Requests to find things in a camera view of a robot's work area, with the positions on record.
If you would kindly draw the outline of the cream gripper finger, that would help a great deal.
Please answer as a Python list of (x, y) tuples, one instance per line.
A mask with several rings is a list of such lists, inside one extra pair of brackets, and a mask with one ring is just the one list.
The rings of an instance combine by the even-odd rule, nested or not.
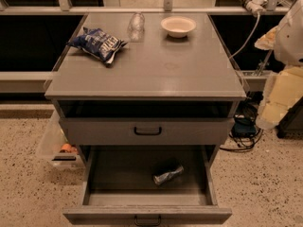
[(263, 130), (270, 130), (303, 97), (303, 68), (286, 66), (279, 73), (271, 73), (265, 82), (262, 96), (256, 124)]
[(274, 26), (267, 33), (263, 34), (255, 42), (255, 48), (261, 50), (272, 50), (276, 42), (277, 27)]

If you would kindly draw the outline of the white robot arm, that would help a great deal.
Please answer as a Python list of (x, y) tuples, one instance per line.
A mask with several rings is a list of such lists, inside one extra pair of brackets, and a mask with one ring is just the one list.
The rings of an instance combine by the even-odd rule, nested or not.
[(256, 124), (270, 130), (303, 97), (303, 0), (297, 0), (277, 26), (257, 39), (255, 47), (272, 50), (285, 65), (266, 79), (258, 106)]

